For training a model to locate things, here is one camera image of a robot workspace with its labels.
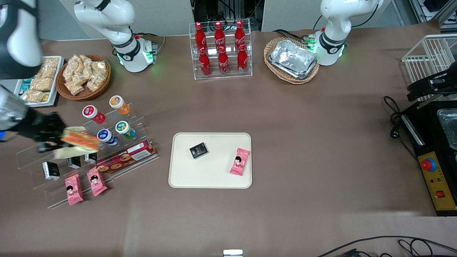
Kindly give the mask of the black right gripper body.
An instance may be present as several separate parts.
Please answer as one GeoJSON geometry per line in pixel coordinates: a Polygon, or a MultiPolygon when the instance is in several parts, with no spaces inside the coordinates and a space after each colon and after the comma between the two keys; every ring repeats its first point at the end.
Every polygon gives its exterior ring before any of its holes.
{"type": "Polygon", "coordinates": [[[61,121],[58,112],[43,114],[41,112],[27,112],[25,117],[16,125],[19,135],[36,142],[58,141],[61,136],[52,136],[50,122],[61,121]]]}

